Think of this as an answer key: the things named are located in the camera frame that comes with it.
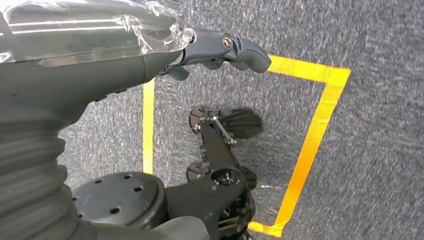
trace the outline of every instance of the black plastic casing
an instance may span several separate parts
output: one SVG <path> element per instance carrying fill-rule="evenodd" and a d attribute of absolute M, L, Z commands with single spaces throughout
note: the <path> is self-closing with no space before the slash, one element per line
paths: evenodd
<path fill-rule="evenodd" d="M 98 2 L 96 11 L 87 9 L 81 16 L 114 15 L 119 9 L 113 1 Z M 140 14 L 140 8 L 118 5 L 120 11 L 123 8 L 128 13 Z M 144 55 L 126 52 L 119 57 L 116 54 L 119 45 L 109 44 L 113 51 L 93 55 L 84 50 L 84 46 L 91 46 L 92 50 L 92 46 L 112 43 L 105 36 L 119 39 L 123 36 L 121 32 L 115 29 L 113 32 L 104 30 L 99 35 L 62 32 L 63 41 L 57 38 L 58 32 L 52 32 L 56 38 L 46 37 L 45 32 L 42 37 L 39 32 L 26 32 L 17 38 L 9 26 L 13 19 L 47 21 L 48 17 L 57 18 L 61 14 L 69 17 L 70 13 L 48 14 L 39 6 L 28 5 L 13 14 L 0 16 L 3 62 L 0 64 L 0 239 L 207 239 L 203 223 L 192 218 L 185 220 L 190 224 L 179 227 L 182 231 L 194 227 L 195 230 L 190 230 L 191 236 L 180 234 L 179 237 L 171 236 L 166 226 L 147 231 L 81 221 L 71 189 L 63 184 L 67 169 L 57 163 L 57 157 L 65 149 L 65 141 L 58 138 L 59 132 L 78 121 L 90 102 L 147 83 L 181 51 Z M 120 47 L 124 52 L 129 50 L 128 45 Z M 80 53 L 80 58 L 66 53 L 70 49 Z M 167 224 L 181 223 L 181 219 L 176 219 Z"/>

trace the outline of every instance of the gray carpet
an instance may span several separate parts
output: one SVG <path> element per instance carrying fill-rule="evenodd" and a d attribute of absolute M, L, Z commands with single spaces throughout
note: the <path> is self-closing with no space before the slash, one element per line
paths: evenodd
<path fill-rule="evenodd" d="M 352 69 L 283 236 L 287 239 L 424 235 L 424 3 L 422 0 L 167 0 L 195 28 L 230 31 L 269 54 Z M 193 106 L 250 107 L 265 133 L 236 156 L 259 175 L 255 220 L 271 225 L 323 83 L 274 73 L 191 66 L 189 79 L 156 81 L 154 173 L 185 181 L 199 159 Z M 59 162 L 76 188 L 142 169 L 143 89 L 92 103 L 62 131 Z M 258 239 L 273 239 L 256 234 Z"/>

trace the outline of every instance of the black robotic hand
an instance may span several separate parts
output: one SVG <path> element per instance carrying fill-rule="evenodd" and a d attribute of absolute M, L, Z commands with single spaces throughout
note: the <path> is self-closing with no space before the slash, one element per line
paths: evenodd
<path fill-rule="evenodd" d="M 238 70 L 251 69 L 256 73 L 265 72 L 271 65 L 270 57 L 257 43 L 220 31 L 195 30 L 193 40 L 178 59 L 158 75 L 168 74 L 182 81 L 189 76 L 183 66 L 202 64 L 217 70 L 225 62 Z"/>

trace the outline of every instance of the orange tape line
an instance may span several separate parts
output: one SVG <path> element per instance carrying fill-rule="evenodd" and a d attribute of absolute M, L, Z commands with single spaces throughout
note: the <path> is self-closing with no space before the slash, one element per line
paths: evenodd
<path fill-rule="evenodd" d="M 273 226 L 258 222 L 249 224 L 249 229 L 274 237 L 283 235 L 283 228 L 291 219 L 309 171 L 326 132 L 333 111 L 342 95 L 351 70 L 331 67 L 281 56 L 270 56 L 272 64 L 268 72 L 289 75 L 315 82 L 326 83 L 318 106 L 300 150 L 296 166 L 291 175 L 281 207 Z"/>

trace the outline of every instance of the mounting hole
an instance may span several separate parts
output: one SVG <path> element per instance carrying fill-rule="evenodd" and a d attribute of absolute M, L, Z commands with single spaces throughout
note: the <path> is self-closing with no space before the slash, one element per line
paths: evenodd
<path fill-rule="evenodd" d="M 110 214 L 117 214 L 121 210 L 120 207 L 114 207 L 110 210 Z"/>
<path fill-rule="evenodd" d="M 143 190 L 143 186 L 134 187 L 134 192 L 140 192 Z"/>

